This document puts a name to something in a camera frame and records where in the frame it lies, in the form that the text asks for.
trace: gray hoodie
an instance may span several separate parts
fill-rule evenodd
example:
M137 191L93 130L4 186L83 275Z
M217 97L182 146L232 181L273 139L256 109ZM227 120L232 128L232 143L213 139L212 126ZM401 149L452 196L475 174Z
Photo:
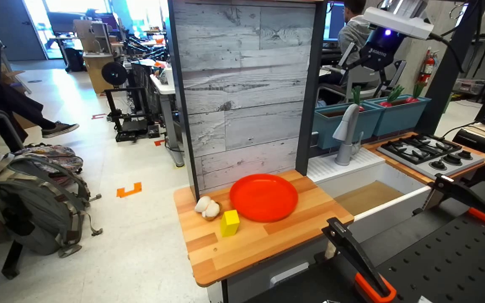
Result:
M358 15L351 18L351 20L339 31L338 44L342 54L345 53L351 42L353 42L359 50L366 44L366 40L368 40L368 37L372 32L371 29L368 28L368 25L369 23L364 20L362 15ZM353 63L355 60L358 60L358 58L360 58L358 52L354 52L349 55L346 63Z

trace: faucet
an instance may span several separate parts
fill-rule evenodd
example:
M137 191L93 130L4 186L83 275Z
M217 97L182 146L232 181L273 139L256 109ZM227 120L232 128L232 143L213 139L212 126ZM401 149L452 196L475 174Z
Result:
M349 165L351 156L360 150L360 141L364 132L360 132L358 143L353 144L354 128L357 126L358 104L351 104L345 111L340 125L334 131L333 138L342 141L340 149L334 160L335 163L342 166Z

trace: sneaker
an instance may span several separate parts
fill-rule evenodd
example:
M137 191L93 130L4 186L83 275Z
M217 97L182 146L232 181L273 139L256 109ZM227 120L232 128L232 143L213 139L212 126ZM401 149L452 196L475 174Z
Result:
M79 124L65 124L61 123L61 121L57 121L54 128L42 130L42 138L53 138L62 134L70 133L79 126Z

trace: butcher block counter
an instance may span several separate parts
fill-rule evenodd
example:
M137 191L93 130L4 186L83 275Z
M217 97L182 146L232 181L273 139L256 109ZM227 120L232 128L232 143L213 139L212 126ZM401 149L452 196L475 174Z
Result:
M288 180L298 192L298 204L293 213L272 223L253 222L239 215L237 233L225 238L220 234L221 215L213 221L206 221L194 211L196 202L190 188L174 193L188 258L199 286L206 287L224 280L260 261L321 236L321 228L327 225L327 219L331 217L337 217L342 223L353 221L348 211L308 177L296 170L278 176ZM207 195L222 204L223 211L226 211L232 209L229 190L225 188Z
M406 133L406 134L403 134L401 136L398 136L398 137L395 137L395 138L390 138L388 140L384 140L384 141L381 141L381 142L372 142L372 143L368 143L368 144L364 144L362 147L366 148L367 150L371 151L372 153L378 155L379 157L385 159L385 161L387 162L388 165L396 168L397 170L401 171L402 173L412 177L413 179L423 183L423 184L428 184L429 182L433 182L432 179L430 179L429 177L421 174L421 173L418 173L417 171L415 171L414 169L406 166L406 165L403 165L402 163L388 157L387 155L384 155L383 153L379 153L377 151L377 148L379 146L381 146L381 144L384 144L385 142L389 141L389 140L394 140L396 138L406 138L406 137L410 137L412 135L416 135L416 133ZM465 174L468 174L468 173L471 173L472 171L476 171L477 169L479 169L480 167L483 167L485 165L485 153L483 152L479 152L478 150L475 150L475 149L472 149L472 148L469 148L469 147L466 147L466 146L463 146L461 144L458 144L460 145L464 150L468 151L468 152L471 152L473 154L477 154L481 157L484 158L484 162L483 163L479 163L477 165L474 165L472 167L469 167L463 171L460 171L459 173L456 173L452 176L450 176L452 179L453 178L458 178L458 177L461 177Z

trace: person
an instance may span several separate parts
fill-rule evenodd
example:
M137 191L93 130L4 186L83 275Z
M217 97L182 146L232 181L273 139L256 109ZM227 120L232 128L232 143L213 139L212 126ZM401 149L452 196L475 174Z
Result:
M362 12L366 6L366 0L345 0L344 1L344 20L345 26L338 33L338 45L342 55L345 54L347 48L351 43L354 43L360 50L366 40L370 36L371 29L368 23L362 17ZM353 63L360 58L358 52L352 52L345 60L346 64ZM343 74L339 72L332 72L330 74L319 77L319 83L329 83L334 85L345 84ZM328 90L320 90L319 98L321 98L327 105L335 104L341 100L341 96L329 92Z
M69 133L77 129L79 124L66 124L60 121L52 122L42 115L43 105L39 102L21 94L10 85L0 81L0 110L7 113L16 133L23 142L27 138L27 132L19 125L12 113L17 113L25 119L42 128L43 138L53 138L62 134ZM7 130L5 124L0 121L0 135L13 152L19 150L12 134Z

